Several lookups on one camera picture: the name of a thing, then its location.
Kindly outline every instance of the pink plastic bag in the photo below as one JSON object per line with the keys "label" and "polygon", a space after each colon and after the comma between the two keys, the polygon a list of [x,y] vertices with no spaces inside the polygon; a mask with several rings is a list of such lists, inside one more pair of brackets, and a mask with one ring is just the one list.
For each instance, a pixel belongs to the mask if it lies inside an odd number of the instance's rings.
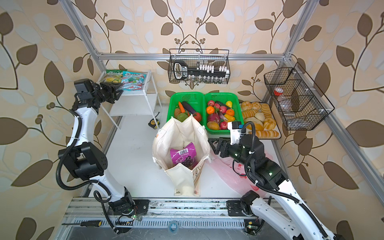
{"label": "pink plastic bag", "polygon": [[[270,154],[265,153],[265,155],[267,158],[273,160],[273,157]],[[206,164],[208,164],[231,189],[240,195],[244,195],[249,190],[253,190],[259,194],[260,197],[265,196],[266,193],[256,187],[247,177],[241,177],[232,170],[233,158],[221,158],[220,156],[215,155],[212,150],[211,156],[213,156],[213,161]],[[244,166],[242,164],[235,162],[234,166],[236,172],[245,174]]]}

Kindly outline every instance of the bread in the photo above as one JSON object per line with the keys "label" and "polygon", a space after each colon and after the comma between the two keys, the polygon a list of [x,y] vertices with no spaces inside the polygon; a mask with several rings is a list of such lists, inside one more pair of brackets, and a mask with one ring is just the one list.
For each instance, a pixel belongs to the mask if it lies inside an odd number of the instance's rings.
{"label": "bread", "polygon": [[266,104],[266,103],[262,103],[261,111],[264,113],[264,116],[265,116],[266,118],[271,118],[271,117],[272,117],[271,108],[269,107],[268,104]]}
{"label": "bread", "polygon": [[252,109],[260,110],[262,105],[259,102],[253,102],[252,103]]}
{"label": "bread", "polygon": [[256,131],[256,136],[258,138],[275,138],[279,136],[279,132],[275,130],[268,131]]}
{"label": "bread", "polygon": [[249,101],[242,102],[240,105],[241,111],[252,109],[252,104]]}
{"label": "bread", "polygon": [[276,121],[273,118],[266,118],[263,126],[266,130],[272,130],[276,127]]}
{"label": "bread", "polygon": [[264,113],[255,113],[255,118],[263,122],[265,120]]}
{"label": "bread", "polygon": [[257,110],[250,109],[250,110],[245,110],[242,111],[241,114],[243,115],[243,118],[250,118],[253,117],[257,113]]}
{"label": "bread", "polygon": [[[255,117],[246,118],[246,119],[244,119],[244,124],[249,122],[249,121],[251,121],[255,124],[255,129],[257,131],[264,130],[264,125],[259,119],[255,118]],[[250,125],[248,125],[247,129],[252,130],[252,127]]]}

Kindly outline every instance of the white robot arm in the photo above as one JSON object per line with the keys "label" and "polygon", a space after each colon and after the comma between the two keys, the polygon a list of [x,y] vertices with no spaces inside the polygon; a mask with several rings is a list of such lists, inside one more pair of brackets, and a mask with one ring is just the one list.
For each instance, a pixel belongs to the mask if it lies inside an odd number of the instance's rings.
{"label": "white robot arm", "polygon": [[[247,125],[252,126],[252,135],[245,135]],[[342,240],[326,228],[303,202],[289,181],[287,174],[278,164],[265,157],[264,145],[255,135],[252,122],[229,122],[231,137],[209,139],[215,154],[232,157],[244,165],[246,176],[261,190],[268,192],[282,206],[291,219],[281,215],[268,205],[254,191],[249,191],[241,199],[243,213],[261,217],[287,240]]]}

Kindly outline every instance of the black wire basket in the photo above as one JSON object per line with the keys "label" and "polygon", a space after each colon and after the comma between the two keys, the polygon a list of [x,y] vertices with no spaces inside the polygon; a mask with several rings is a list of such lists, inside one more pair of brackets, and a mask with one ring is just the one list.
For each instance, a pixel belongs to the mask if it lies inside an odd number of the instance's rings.
{"label": "black wire basket", "polygon": [[287,130],[313,130],[334,110],[332,102],[313,81],[308,86],[300,76],[302,68],[283,67],[264,74],[265,86]]}
{"label": "black wire basket", "polygon": [[170,49],[169,82],[228,84],[228,54],[224,49]]}

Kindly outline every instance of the purple snack bag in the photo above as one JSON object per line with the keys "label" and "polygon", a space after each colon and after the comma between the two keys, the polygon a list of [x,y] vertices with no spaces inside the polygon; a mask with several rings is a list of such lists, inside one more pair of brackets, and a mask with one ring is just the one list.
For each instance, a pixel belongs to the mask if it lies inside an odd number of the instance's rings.
{"label": "purple snack bag", "polygon": [[181,163],[191,170],[197,165],[196,148],[192,142],[181,150],[171,148],[170,157],[173,164]]}

